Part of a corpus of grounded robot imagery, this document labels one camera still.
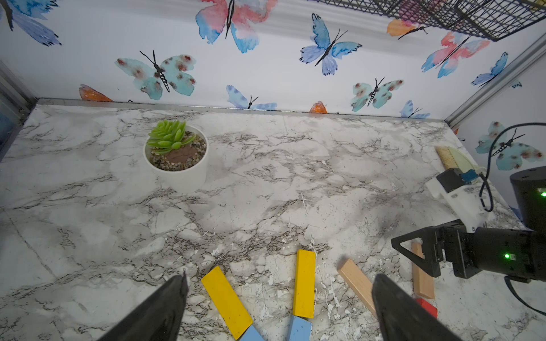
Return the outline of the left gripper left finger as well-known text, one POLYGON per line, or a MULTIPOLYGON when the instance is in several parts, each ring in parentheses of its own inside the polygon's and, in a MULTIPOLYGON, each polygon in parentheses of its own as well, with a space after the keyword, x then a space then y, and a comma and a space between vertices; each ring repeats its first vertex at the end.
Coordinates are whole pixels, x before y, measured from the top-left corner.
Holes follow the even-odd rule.
POLYGON ((173 276, 100 339, 176 340, 188 294, 186 274, 173 276))

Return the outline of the yellow block long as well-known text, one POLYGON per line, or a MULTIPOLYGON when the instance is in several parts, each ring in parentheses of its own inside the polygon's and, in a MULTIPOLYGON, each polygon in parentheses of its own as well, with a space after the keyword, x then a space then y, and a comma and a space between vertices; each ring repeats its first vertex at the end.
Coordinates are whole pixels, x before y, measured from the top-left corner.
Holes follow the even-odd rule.
POLYGON ((220 267, 210 270, 201 283, 232 336, 235 340, 240 340, 253 324, 253 320, 220 267))
POLYGON ((316 254, 300 249, 297 252, 296 276, 294 280, 293 315, 314 318, 316 254))

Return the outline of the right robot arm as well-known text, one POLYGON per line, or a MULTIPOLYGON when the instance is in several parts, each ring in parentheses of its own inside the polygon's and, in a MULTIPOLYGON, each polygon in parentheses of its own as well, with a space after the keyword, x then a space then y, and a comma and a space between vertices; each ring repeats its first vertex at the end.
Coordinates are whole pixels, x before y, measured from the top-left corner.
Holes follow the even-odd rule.
POLYGON ((486 213, 471 206, 475 196, 463 190, 461 171, 450 169, 427 185, 434 196, 448 200, 459 219, 395 237, 392 247, 435 278, 441 262, 448 261, 459 278, 490 271, 523 283, 544 281, 545 168, 514 173, 510 183, 524 230, 487 227, 486 213))

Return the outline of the blue block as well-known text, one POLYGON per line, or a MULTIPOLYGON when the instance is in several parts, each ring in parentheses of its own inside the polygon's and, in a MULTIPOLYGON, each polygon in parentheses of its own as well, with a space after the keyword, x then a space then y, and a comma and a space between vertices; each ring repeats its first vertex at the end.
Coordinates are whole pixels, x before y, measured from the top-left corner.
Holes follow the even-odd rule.
POLYGON ((239 341, 264 341, 254 325, 251 325, 239 339, 239 341))
POLYGON ((287 341, 310 341, 312 323, 293 315, 289 324, 287 341))

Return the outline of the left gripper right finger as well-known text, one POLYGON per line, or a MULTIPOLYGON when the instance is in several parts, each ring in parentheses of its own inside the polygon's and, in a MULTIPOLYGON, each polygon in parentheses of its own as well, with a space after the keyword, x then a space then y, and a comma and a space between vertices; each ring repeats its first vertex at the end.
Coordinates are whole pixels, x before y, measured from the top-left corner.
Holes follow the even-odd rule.
POLYGON ((461 339, 426 312, 384 274, 378 274, 375 277, 372 297, 384 340, 460 341, 461 339))

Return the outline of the red block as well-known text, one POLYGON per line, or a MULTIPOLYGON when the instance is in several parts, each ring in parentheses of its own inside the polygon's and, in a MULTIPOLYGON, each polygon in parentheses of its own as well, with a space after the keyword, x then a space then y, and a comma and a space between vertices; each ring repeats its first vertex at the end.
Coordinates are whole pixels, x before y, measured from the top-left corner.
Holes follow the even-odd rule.
POLYGON ((425 309, 426 312, 428 312, 430 315, 432 315, 434 318, 438 317, 438 309, 434 307, 431 303, 426 301, 424 298, 417 298, 416 302, 425 309))

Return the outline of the natural wood block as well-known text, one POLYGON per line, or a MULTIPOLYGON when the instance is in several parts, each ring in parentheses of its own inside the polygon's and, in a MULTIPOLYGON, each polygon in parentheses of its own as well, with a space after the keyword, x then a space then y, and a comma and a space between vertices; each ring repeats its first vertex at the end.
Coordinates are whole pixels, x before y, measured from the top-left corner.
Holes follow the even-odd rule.
POLYGON ((360 270, 352 259, 345 260, 343 265, 338 269, 338 273, 376 318, 377 313, 372 296, 373 284, 369 278, 360 270))
POLYGON ((412 265, 412 275, 414 293, 422 298, 435 300, 434 278, 428 275, 416 264, 412 265))

